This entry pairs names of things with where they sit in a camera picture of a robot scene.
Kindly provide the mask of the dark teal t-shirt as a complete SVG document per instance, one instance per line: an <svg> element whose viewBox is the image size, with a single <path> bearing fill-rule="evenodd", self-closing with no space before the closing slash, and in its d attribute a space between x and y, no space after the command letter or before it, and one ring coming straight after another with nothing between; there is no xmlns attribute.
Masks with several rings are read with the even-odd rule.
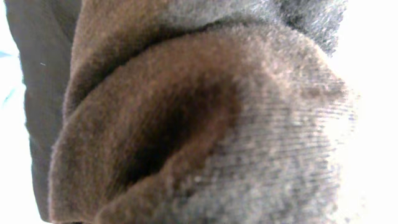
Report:
<svg viewBox="0 0 398 224"><path fill-rule="evenodd" d="M50 223L353 223L346 1L6 1Z"/></svg>

